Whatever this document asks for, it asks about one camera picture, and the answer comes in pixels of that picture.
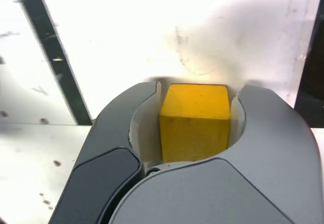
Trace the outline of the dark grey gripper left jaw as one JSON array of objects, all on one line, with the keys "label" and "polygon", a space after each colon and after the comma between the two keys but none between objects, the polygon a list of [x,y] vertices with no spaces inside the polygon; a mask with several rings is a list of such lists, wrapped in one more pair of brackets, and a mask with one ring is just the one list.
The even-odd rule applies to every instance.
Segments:
[{"label": "dark grey gripper left jaw", "polygon": [[98,115],[50,223],[108,223],[123,196],[161,164],[161,84],[142,82]]}]

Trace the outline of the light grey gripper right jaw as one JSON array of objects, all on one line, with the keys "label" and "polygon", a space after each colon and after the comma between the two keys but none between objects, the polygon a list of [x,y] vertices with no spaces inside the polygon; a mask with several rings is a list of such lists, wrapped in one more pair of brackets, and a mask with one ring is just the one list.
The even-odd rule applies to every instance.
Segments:
[{"label": "light grey gripper right jaw", "polygon": [[317,142],[269,89],[237,95],[241,137],[209,159],[159,171],[120,201],[110,223],[323,223]]}]

